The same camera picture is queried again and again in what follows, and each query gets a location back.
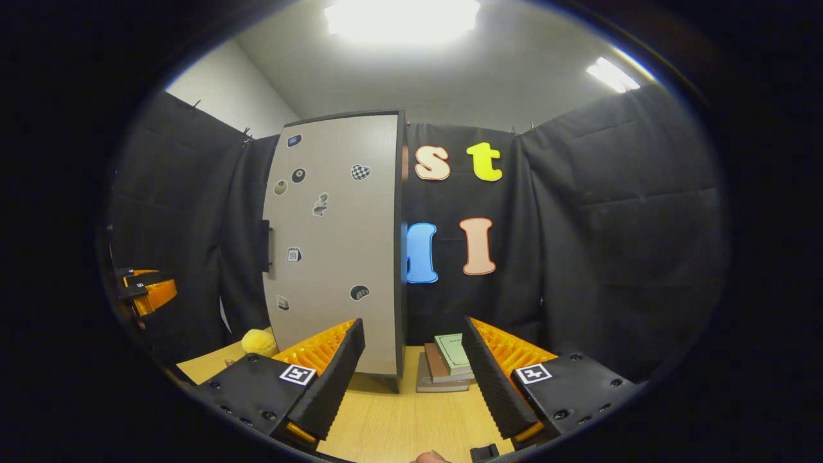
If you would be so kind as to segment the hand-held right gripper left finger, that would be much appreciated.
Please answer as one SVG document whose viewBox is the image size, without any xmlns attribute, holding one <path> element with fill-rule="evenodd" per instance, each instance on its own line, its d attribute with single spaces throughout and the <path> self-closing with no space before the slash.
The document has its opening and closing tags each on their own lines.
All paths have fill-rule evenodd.
<svg viewBox="0 0 823 463">
<path fill-rule="evenodd" d="M 196 387 L 223 416 L 299 450 L 326 440 L 365 349 L 360 318 L 267 357 L 246 354 Z"/>
</svg>

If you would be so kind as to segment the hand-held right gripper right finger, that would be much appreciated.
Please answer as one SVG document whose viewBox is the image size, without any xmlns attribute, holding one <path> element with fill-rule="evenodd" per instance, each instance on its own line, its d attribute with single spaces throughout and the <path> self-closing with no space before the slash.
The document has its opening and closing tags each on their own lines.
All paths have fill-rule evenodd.
<svg viewBox="0 0 823 463">
<path fill-rule="evenodd" d="M 464 319 L 462 348 L 500 436 L 515 450 L 594 424 L 637 392 L 587 354 L 552 354 L 475 318 Z"/>
</svg>

